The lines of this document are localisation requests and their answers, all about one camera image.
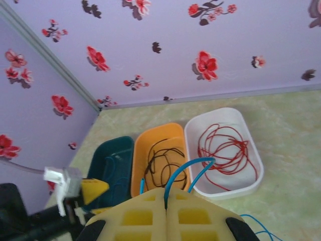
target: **white plastic tray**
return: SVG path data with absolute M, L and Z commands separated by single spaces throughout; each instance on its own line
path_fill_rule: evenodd
M 234 175 L 224 175 L 217 170 L 208 170 L 206 174 L 210 180 L 225 188 L 228 188 L 230 191 L 226 191 L 213 185 L 207 180 L 205 175 L 198 180 L 194 186 L 194 189 L 201 195 L 211 197 L 216 200 L 233 198 L 253 193 L 256 191 L 262 181 L 264 168 L 245 120 L 238 110 L 226 107 L 192 118 L 185 126 L 185 139 L 188 159 L 192 160 L 199 157 L 197 153 L 199 138 L 202 133 L 212 124 L 219 124 L 222 127 L 233 127 L 241 134 L 243 140 L 248 141 L 248 156 L 257 170 L 258 178 L 255 180 L 255 171 L 249 164 L 242 171 Z M 235 136 L 235 132 L 231 129 L 222 129 L 220 130 L 220 133 Z M 211 146 L 217 147 L 226 141 L 226 137 L 215 137 L 211 143 Z M 237 151 L 239 151 L 237 147 L 229 147 L 222 150 L 220 155 L 224 157 L 233 157 Z M 222 162 L 223 160 L 216 159 L 216 163 Z M 194 164 L 189 169 L 192 182 L 203 169 L 203 166 L 202 164 Z

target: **plastic tray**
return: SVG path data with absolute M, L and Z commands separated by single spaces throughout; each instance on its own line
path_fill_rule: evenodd
M 153 150 L 158 151 L 161 149 L 168 148 L 178 148 L 184 153 L 184 157 L 180 156 L 177 153 L 168 152 L 168 160 L 170 163 L 177 163 L 182 165 L 187 161 L 186 147 L 185 147 L 185 138 L 184 130 L 177 123 L 168 123 L 159 127 L 155 127 L 143 132 L 135 142 L 134 157 L 133 157 L 133 169 L 131 176 L 131 196 L 136 197 L 139 195 L 140 181 L 144 178 L 145 170 L 148 166 L 148 153 L 153 147 Z M 166 165 L 166 159 L 161 158 L 155 161 L 155 170 L 156 173 L 153 175 L 155 182 L 160 184 L 160 172 Z M 186 169 L 187 182 L 184 190 L 187 191 L 190 186 L 190 174 L 189 170 Z M 166 169 L 163 175 L 163 181 L 166 183 L 169 176 L 169 170 Z M 156 188 L 151 182 L 151 177 L 148 174 L 146 177 L 145 183 L 148 184 L 149 190 Z M 182 182 L 174 182 L 173 186 L 176 188 L 182 187 Z
M 217 200 L 253 193 L 262 181 L 264 168 L 245 120 L 238 110 L 233 108 L 221 108 L 213 110 L 211 112 L 194 117 L 186 124 L 185 138 L 189 160 L 199 157 L 197 152 L 198 140 L 202 133 L 212 124 L 233 127 L 241 134 L 243 140 L 249 141 L 247 145 L 249 159 L 257 170 L 258 178 L 255 181 L 255 172 L 250 165 L 247 165 L 245 169 L 234 175 L 224 175 L 219 173 L 217 170 L 209 170 L 206 172 L 209 179 L 225 188 L 228 188 L 230 191 L 226 191 L 213 185 L 204 175 L 196 183 L 194 189 L 203 196 L 211 197 Z M 226 133 L 221 134 L 232 135 L 232 131 L 230 132 L 228 129 L 225 131 Z M 220 138 L 215 138 L 211 145 L 218 146 L 225 141 Z M 234 150 L 229 148 L 225 151 L 222 150 L 220 155 L 225 157 L 233 157 L 235 154 L 235 152 L 234 154 L 233 152 Z M 193 181 L 193 179 L 202 169 L 202 164 L 194 164 L 190 167 L 191 181 Z
M 134 141 L 131 137 L 119 137 L 97 148 L 87 177 L 107 182 L 109 190 L 84 206 L 84 211 L 112 207 L 130 199 L 133 150 Z

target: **wall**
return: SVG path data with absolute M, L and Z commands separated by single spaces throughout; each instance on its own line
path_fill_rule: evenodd
M 321 88 L 319 0 L 6 3 L 101 106 Z
M 2 19 L 0 32 L 0 161 L 68 166 L 97 112 Z M 29 213 L 43 209 L 42 175 L 0 163 L 0 183 L 7 182 L 18 186 Z

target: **floor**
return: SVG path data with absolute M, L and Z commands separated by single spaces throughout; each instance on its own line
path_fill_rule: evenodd
M 168 122 L 185 125 L 192 117 L 221 107 L 242 112 L 265 176 L 252 195 L 212 202 L 237 214 L 255 216 L 284 241 L 321 240 L 321 91 L 106 110 L 71 166 L 80 168 L 85 177 L 95 149 L 106 140 L 136 138 Z M 246 221 L 253 230 L 262 230 Z M 261 241 L 269 240 L 260 235 Z M 58 240 L 70 238 L 65 235 Z

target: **black wire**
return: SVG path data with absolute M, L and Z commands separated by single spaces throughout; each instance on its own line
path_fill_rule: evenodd
M 163 140 L 161 140 L 159 142 L 156 142 L 154 145 L 152 145 L 152 147 L 150 148 L 150 150 L 148 152 L 148 157 L 147 157 L 148 165 L 147 165 L 147 167 L 145 169 L 145 172 L 144 172 L 144 179 L 145 179 L 145 184 L 146 184 L 147 191 L 149 191 L 148 182 L 147 182 L 147 179 L 146 179 L 148 173 L 150 173 L 151 181 L 152 181 L 152 183 L 153 183 L 153 185 L 155 187 L 165 187 L 167 185 L 171 175 L 172 175 L 171 167 L 172 166 L 175 166 L 175 167 L 178 167 L 178 168 L 180 167 L 180 164 L 178 164 L 178 163 L 170 163 L 169 162 L 168 157 L 167 157 L 168 152 L 175 152 L 175 153 L 179 154 L 180 156 L 185 157 L 184 153 L 181 150 L 177 149 L 177 148 L 160 149 L 158 151 L 154 150 L 154 147 L 157 144 L 159 144 L 161 142 L 164 142 L 166 140 L 169 140 L 169 139 L 163 139 Z M 156 159 L 160 158 L 160 157 L 165 158 L 167 164 L 161 170 L 161 173 L 160 173 L 160 184 L 157 184 L 155 179 L 154 179 L 154 174 L 156 173 L 156 170 L 155 170 L 156 164 L 155 163 L 156 163 Z M 168 177 L 167 181 L 164 183 L 163 182 L 163 175 L 164 175 L 165 169 L 169 169 L 169 177 Z M 184 189 L 186 187 L 186 184 L 187 184 L 187 174 L 186 174 L 185 170 L 183 171 L 183 175 L 184 176 L 183 176 L 182 179 L 174 181 L 174 182 L 183 182 L 183 185 L 182 185 L 181 189 Z

